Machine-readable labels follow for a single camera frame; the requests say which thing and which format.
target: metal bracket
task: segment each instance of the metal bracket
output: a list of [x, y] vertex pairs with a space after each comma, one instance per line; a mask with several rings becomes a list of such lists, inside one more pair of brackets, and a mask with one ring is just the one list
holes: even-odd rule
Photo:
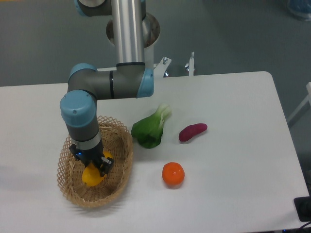
[[171, 64], [172, 60], [168, 57], [163, 57], [159, 64], [154, 64], [154, 78], [160, 79], [163, 78], [167, 68]]
[[286, 119], [289, 128], [291, 128], [311, 107], [311, 82], [307, 84], [307, 91], [308, 95]]

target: woven basket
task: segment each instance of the woven basket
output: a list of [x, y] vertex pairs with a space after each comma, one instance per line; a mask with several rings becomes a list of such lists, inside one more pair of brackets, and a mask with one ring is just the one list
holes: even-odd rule
[[114, 156], [114, 165], [108, 176], [97, 186], [82, 182], [85, 168], [69, 150], [72, 144], [66, 138], [58, 162], [57, 182], [64, 196], [81, 207], [99, 207], [114, 200], [125, 188], [133, 161], [132, 136], [126, 126], [111, 117], [98, 117], [104, 149]]

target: white table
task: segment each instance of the white table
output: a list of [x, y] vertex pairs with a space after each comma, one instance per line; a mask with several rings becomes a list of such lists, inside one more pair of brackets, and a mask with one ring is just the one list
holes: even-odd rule
[[[128, 186], [115, 202], [83, 210], [57, 187], [57, 162], [67, 129], [59, 101], [67, 84], [0, 88], [0, 232], [189, 233], [258, 232], [298, 228], [293, 199], [308, 191], [269, 73], [157, 80], [150, 98], [103, 100], [98, 115], [131, 129], [161, 102], [173, 115], [160, 146], [134, 146]], [[204, 122], [189, 144], [178, 133]], [[161, 171], [180, 163], [179, 189]]]

